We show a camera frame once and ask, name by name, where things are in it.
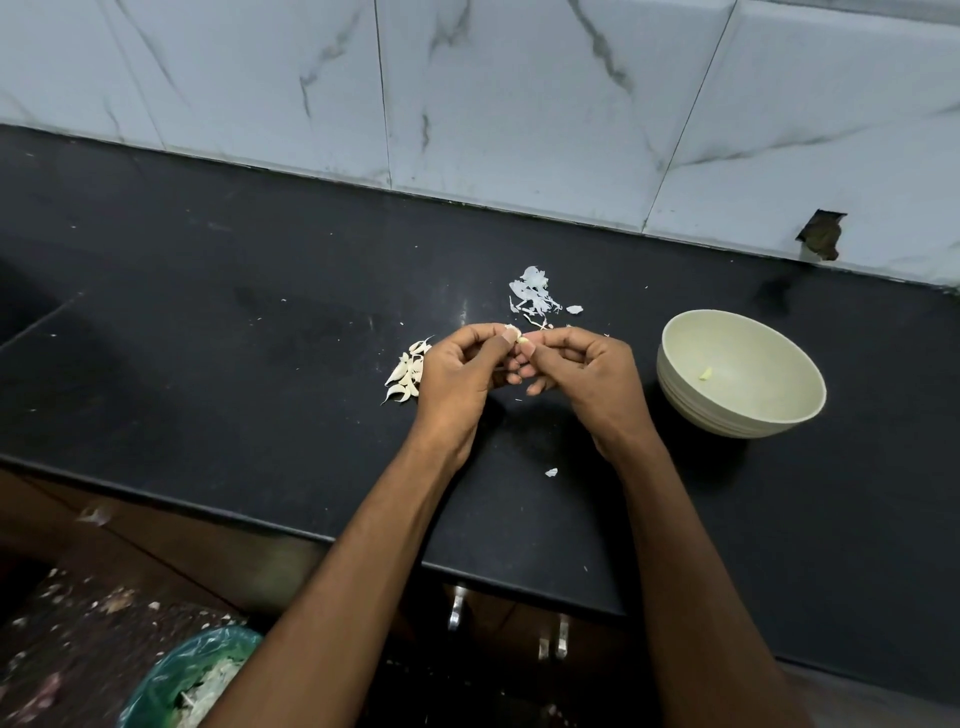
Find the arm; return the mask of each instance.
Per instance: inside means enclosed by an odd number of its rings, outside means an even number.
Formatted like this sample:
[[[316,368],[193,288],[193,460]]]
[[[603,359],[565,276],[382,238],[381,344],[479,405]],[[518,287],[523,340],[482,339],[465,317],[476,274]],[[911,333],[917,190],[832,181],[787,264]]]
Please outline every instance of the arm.
[[[400,452],[203,728],[353,725],[427,525],[515,340],[515,329],[473,325],[430,350]]]
[[[623,482],[666,724],[810,726],[654,429],[630,347],[577,328],[528,336],[509,379],[542,374],[531,395],[559,385]]]

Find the white marble wall tile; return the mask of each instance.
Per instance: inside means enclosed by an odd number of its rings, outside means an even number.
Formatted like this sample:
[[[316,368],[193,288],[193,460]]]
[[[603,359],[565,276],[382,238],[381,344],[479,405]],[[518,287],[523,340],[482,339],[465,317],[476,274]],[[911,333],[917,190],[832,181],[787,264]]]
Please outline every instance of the white marble wall tile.
[[[0,123],[160,145],[96,0],[0,3]]]
[[[729,0],[379,0],[394,188],[639,230]]]
[[[164,146],[389,185],[373,0],[100,0]]]
[[[646,231],[783,257],[847,213],[837,265],[960,282],[960,29],[737,6]]]

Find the hand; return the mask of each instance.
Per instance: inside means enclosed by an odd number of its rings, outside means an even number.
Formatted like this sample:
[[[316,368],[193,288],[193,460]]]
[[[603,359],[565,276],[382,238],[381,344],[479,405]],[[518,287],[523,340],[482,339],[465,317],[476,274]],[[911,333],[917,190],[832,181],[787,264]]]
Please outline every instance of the hand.
[[[524,334],[516,357],[508,362],[508,380],[540,377],[530,396],[557,385],[580,422],[608,460],[626,447],[658,440],[643,397],[634,353],[618,339],[582,328],[553,328]]]
[[[487,393],[506,381],[494,369],[514,347],[519,332],[503,324],[470,324],[435,344],[423,358],[420,403],[411,429],[444,449],[459,470],[470,455]]]

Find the left hand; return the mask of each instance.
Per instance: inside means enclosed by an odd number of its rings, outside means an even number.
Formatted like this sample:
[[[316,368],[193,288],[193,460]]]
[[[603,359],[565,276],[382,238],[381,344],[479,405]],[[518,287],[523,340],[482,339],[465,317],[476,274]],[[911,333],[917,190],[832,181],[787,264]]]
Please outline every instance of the left hand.
[[[470,324],[435,344],[423,359],[411,437],[443,448],[456,470],[470,455],[487,393],[506,382],[506,372],[494,369],[516,337],[517,330],[503,324]]]

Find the tile grout line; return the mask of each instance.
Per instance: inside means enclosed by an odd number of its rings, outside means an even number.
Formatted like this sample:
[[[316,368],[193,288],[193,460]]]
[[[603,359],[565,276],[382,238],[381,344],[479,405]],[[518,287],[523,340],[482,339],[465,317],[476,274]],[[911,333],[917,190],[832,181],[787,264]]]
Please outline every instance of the tile grout line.
[[[113,27],[113,23],[110,21],[107,9],[103,6],[103,0],[96,0],[96,4],[100,9],[100,15],[103,16],[104,22],[107,24],[110,37],[113,38],[113,43],[116,45],[117,51],[120,53],[120,58],[123,59],[123,63],[127,67],[127,73],[130,74],[131,81],[133,81],[133,85],[136,86],[136,92],[140,95],[140,103],[143,104],[143,110],[147,112],[147,118],[150,119],[150,123],[154,126],[154,132],[156,133],[157,141],[160,142],[160,148],[164,151],[167,151],[167,143],[163,140],[163,135],[160,133],[160,127],[156,124],[156,119],[154,119],[154,113],[150,110],[150,104],[147,103],[147,94],[143,92],[143,86],[140,85],[140,80],[133,72],[133,64],[127,57],[127,51],[123,47],[123,43],[120,42],[120,36],[117,35],[117,31]]]
[[[713,67],[713,63],[717,60],[717,53],[720,51],[720,46],[723,44],[724,36],[727,34],[727,30],[730,28],[730,21],[733,20],[733,14],[736,13],[736,9],[739,4],[740,0],[735,0],[730,7],[730,14],[727,15],[727,22],[724,23],[723,30],[720,32],[720,37],[717,38],[717,44],[713,48],[713,53],[710,56],[710,62],[707,64],[707,71],[704,73],[704,78],[701,79],[700,85],[697,87],[697,93],[693,97],[693,103],[690,105],[690,111],[686,115],[684,127],[680,129],[680,135],[677,137],[677,143],[673,145],[673,152],[670,153],[670,159],[667,160],[666,167],[663,169],[663,176],[660,178],[660,184],[657,185],[657,193],[654,195],[654,199],[650,203],[650,209],[647,210],[647,214],[643,218],[643,225],[640,226],[641,235],[648,234],[647,221],[650,220],[650,215],[653,214],[654,205],[657,204],[657,198],[660,196],[660,190],[663,189],[663,183],[666,181],[666,176],[670,173],[670,166],[673,164],[673,157],[677,155],[677,150],[680,148],[680,142],[684,138],[686,125],[690,123],[690,117],[693,116],[693,110],[697,108],[697,101],[700,99],[700,93],[704,90],[704,85],[707,83],[707,78],[709,78],[710,75],[710,69]]]
[[[394,189],[394,171],[390,164],[390,130],[387,125],[387,86],[383,80],[383,45],[380,42],[380,13],[378,0],[373,2],[373,27],[376,30],[376,60],[380,71],[380,104],[383,107],[383,144],[387,150],[387,187]]]

